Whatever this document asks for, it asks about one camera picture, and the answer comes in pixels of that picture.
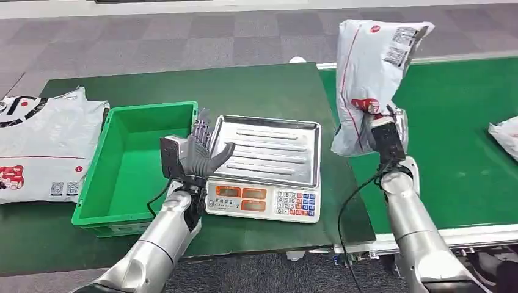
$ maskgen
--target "plastic package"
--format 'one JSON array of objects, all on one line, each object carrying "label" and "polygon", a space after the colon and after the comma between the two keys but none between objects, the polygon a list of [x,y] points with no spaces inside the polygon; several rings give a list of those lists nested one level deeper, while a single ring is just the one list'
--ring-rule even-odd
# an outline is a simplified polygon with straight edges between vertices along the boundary
[{"label": "plastic package", "polygon": [[0,101],[0,204],[77,202],[107,108],[106,101],[87,101],[84,88]]},{"label": "plastic package", "polygon": [[489,134],[502,148],[518,161],[518,116],[500,122],[497,125],[489,124]]},{"label": "plastic package", "polygon": [[369,123],[374,115],[389,115],[389,104],[396,110],[392,98],[422,38],[433,29],[429,22],[340,24],[336,86],[340,129],[331,146],[334,153],[358,156],[373,150]]}]

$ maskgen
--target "electronic weighing scale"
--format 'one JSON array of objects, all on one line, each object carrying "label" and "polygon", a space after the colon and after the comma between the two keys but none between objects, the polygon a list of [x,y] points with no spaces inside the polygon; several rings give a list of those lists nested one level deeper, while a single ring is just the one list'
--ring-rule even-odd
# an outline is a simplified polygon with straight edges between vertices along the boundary
[{"label": "electronic weighing scale", "polygon": [[236,148],[207,181],[207,213],[318,222],[320,140],[316,122],[221,115],[211,154],[229,142]]}]

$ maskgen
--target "robotic arm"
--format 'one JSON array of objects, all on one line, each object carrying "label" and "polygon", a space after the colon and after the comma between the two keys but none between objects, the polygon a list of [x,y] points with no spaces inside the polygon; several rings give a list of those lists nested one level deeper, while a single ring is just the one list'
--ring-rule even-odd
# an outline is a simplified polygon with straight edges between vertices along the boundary
[{"label": "robotic arm", "polygon": [[[406,156],[398,134],[401,116],[377,117],[371,132],[380,155],[380,188],[385,193],[392,233],[412,292],[487,292],[457,260],[419,198],[417,163]],[[201,229],[207,178],[233,153],[229,143],[210,158],[207,127],[188,139],[161,138],[162,171],[172,184],[158,215],[124,258],[93,283],[72,293],[159,293]]]},{"label": "robotic arm", "polygon": [[235,145],[227,144],[210,158],[206,128],[183,139],[160,139],[162,171],[179,180],[168,189],[161,210],[126,256],[92,284],[72,293],[159,293],[194,236],[201,229],[205,211],[205,183],[232,156]]},{"label": "robotic arm", "polygon": [[416,161],[406,156],[394,119],[371,122],[380,156],[380,188],[385,193],[390,227],[401,254],[411,292],[490,292],[451,252],[419,194]]}]

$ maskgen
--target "wire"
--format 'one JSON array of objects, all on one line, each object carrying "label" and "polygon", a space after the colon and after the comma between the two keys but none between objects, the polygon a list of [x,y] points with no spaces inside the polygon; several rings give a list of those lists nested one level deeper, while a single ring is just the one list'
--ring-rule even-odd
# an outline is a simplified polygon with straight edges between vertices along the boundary
[{"label": "wire", "polygon": [[164,186],[164,188],[162,189],[162,191],[160,191],[159,194],[157,194],[155,197],[153,197],[150,201],[147,202],[147,209],[149,210],[149,212],[151,213],[151,215],[153,215],[153,218],[156,217],[156,213],[155,211],[151,208],[151,204],[154,203],[157,199],[159,199],[162,195],[164,195],[164,193],[167,191],[167,189],[169,188],[169,186],[171,186],[171,183],[173,183],[173,177],[169,177],[169,179],[167,180],[167,184],[166,186]]},{"label": "wire", "polygon": [[360,288],[360,284],[358,283],[358,280],[356,278],[356,274],[354,273],[354,270],[352,269],[352,262],[351,260],[348,258],[347,256],[347,250],[345,248],[345,244],[343,242],[343,238],[341,236],[341,229],[340,229],[340,223],[341,223],[341,215],[343,213],[343,211],[345,210],[345,207],[347,207],[347,204],[352,200],[352,198],[354,198],[354,196],[356,194],[358,194],[360,192],[360,190],[362,190],[365,186],[367,186],[370,182],[374,181],[376,178],[378,178],[381,173],[383,173],[385,171],[385,169],[390,165],[391,162],[387,162],[386,164],[382,165],[378,171],[371,177],[369,178],[367,181],[365,181],[364,183],[362,183],[362,185],[358,186],[357,189],[355,189],[352,193],[351,193],[351,196],[349,196],[345,202],[343,203],[343,205],[341,206],[341,209],[340,209],[340,213],[338,214],[338,235],[340,237],[340,243],[341,243],[341,246],[343,247],[343,254],[345,255],[345,260],[347,262],[347,266],[349,267],[349,271],[351,272],[351,275],[352,275],[352,279],[354,280],[354,283],[356,284],[356,288],[358,289],[358,291],[360,293],[362,293],[362,288]]}]

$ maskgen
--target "green plastic bin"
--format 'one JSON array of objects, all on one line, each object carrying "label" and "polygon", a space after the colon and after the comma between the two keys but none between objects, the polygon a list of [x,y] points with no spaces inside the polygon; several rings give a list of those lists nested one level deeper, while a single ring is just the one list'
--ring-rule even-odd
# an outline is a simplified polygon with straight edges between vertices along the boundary
[{"label": "green plastic bin", "polygon": [[[187,137],[198,103],[117,107],[106,117],[72,224],[97,237],[140,234],[152,215],[146,203],[165,186],[159,138]],[[158,211],[162,200],[152,208]]]}]

